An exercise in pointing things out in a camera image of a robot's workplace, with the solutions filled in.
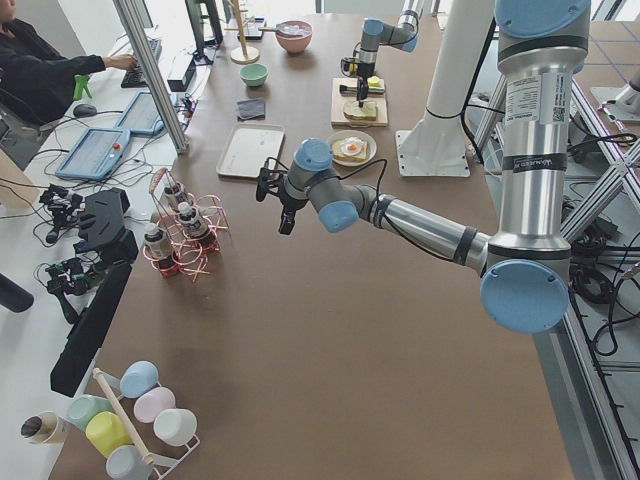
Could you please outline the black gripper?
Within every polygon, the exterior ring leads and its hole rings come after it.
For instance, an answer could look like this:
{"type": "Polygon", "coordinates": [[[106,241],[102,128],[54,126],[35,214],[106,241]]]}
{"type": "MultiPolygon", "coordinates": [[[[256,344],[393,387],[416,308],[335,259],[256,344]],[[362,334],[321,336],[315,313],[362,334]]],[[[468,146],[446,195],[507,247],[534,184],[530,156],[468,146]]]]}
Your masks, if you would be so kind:
{"type": "Polygon", "coordinates": [[[278,232],[282,235],[290,235],[295,226],[296,213],[305,207],[305,201],[287,195],[281,195],[280,202],[282,204],[282,211],[278,232]]]}
{"type": "Polygon", "coordinates": [[[363,102],[368,98],[369,95],[368,80],[374,75],[374,63],[356,62],[355,65],[357,78],[356,99],[358,102],[363,102]]]}

